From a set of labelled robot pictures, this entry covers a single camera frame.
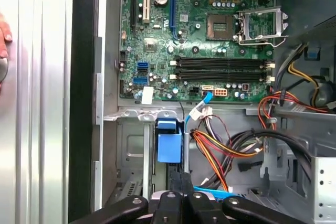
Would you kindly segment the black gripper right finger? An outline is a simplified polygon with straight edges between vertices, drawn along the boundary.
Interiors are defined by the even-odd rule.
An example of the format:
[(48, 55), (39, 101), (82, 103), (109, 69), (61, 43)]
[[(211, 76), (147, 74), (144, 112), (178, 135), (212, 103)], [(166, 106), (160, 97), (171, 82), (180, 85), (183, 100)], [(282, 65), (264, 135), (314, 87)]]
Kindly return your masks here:
[(186, 204), (184, 223), (303, 223), (276, 210), (240, 196), (229, 196), (218, 203), (195, 191), (189, 173), (181, 174)]

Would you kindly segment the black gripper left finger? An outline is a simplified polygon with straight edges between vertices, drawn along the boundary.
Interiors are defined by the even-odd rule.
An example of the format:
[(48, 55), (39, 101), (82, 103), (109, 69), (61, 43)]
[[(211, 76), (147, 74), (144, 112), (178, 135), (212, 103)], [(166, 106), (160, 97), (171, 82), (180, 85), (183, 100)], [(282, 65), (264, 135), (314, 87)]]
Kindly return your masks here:
[(181, 173), (170, 172), (169, 190), (157, 191), (147, 200), (127, 196), (72, 223), (181, 223)]

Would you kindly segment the person's left hand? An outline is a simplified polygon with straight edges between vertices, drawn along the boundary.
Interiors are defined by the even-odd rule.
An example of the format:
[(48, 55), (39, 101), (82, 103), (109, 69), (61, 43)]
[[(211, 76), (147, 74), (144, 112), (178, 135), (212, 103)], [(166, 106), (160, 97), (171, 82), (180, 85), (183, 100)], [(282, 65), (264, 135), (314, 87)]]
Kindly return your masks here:
[(10, 26), (8, 22), (5, 19), (5, 16), (1, 13), (0, 15), (0, 53), (1, 58), (7, 58), (8, 57), (8, 50), (7, 50), (7, 43), (12, 42), (12, 32), (10, 29)]

